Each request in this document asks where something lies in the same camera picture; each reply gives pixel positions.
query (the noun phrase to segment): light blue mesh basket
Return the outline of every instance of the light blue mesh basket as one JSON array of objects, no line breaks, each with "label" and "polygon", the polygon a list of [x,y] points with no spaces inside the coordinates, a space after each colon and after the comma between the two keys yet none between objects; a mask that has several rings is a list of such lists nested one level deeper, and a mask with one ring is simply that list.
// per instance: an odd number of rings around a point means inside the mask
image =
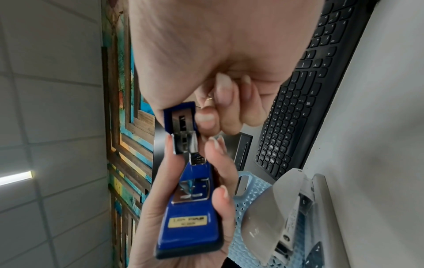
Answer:
[{"label": "light blue mesh basket", "polygon": [[[247,184],[246,191],[242,196],[235,196],[235,224],[236,229],[234,233],[233,241],[230,245],[230,252],[228,257],[233,260],[241,268],[257,268],[264,267],[247,249],[243,243],[240,226],[246,209],[252,204],[252,202],[268,187],[271,185],[264,180],[254,176],[250,172],[241,171],[238,173],[239,176],[249,176],[249,182]],[[296,235],[295,235],[295,250],[290,258],[288,264],[283,264],[279,259],[273,257],[269,260],[268,265],[265,267],[285,267],[285,268],[301,268],[303,266],[303,260],[305,259],[305,217],[300,214],[297,222]]]}]

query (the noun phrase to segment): led light strip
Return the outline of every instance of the led light strip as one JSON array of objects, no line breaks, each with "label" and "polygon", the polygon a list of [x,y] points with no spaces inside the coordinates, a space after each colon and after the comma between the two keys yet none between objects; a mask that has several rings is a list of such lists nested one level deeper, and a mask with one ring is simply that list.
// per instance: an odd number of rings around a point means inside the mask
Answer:
[{"label": "led light strip", "polygon": [[22,172],[22,173],[10,175],[10,176],[0,177],[0,186],[6,185],[6,184],[9,184],[9,183],[13,183],[13,182],[17,182],[17,181],[23,181],[23,180],[31,179],[31,178],[32,178],[31,171]]}]

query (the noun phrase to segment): black keyboard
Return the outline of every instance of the black keyboard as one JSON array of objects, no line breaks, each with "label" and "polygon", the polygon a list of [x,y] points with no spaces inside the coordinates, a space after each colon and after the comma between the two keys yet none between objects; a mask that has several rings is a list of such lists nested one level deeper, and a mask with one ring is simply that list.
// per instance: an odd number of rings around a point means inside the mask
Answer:
[{"label": "black keyboard", "polygon": [[278,179],[302,168],[377,0],[328,0],[264,123],[256,163]]}]

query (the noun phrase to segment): hand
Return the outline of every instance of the hand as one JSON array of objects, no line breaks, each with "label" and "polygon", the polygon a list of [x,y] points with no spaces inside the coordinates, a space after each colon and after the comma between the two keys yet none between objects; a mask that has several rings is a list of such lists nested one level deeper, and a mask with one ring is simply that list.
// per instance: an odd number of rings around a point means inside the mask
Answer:
[{"label": "hand", "polygon": [[228,247],[235,230],[235,207],[232,196],[238,182],[238,173],[222,138],[210,138],[206,142],[206,159],[215,167],[220,176],[221,186],[212,194],[212,204],[222,218],[224,246],[221,250],[187,257],[157,260],[154,250],[159,237],[161,222],[167,203],[178,184],[185,167],[181,155],[174,155],[172,139],[167,135],[165,156],[151,192],[143,204],[140,223],[131,247],[128,268],[220,268],[228,255]]},{"label": "hand", "polygon": [[197,115],[204,136],[260,125],[307,47],[323,2],[130,0],[141,93],[163,123],[164,108],[196,91],[207,106]]}]

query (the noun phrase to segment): yellow label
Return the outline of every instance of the yellow label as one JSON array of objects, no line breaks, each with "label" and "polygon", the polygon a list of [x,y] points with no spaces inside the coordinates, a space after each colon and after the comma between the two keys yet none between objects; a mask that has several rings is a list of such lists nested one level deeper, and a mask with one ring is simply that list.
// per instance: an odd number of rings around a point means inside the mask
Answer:
[{"label": "yellow label", "polygon": [[168,228],[202,226],[208,224],[208,216],[191,216],[170,218]]}]

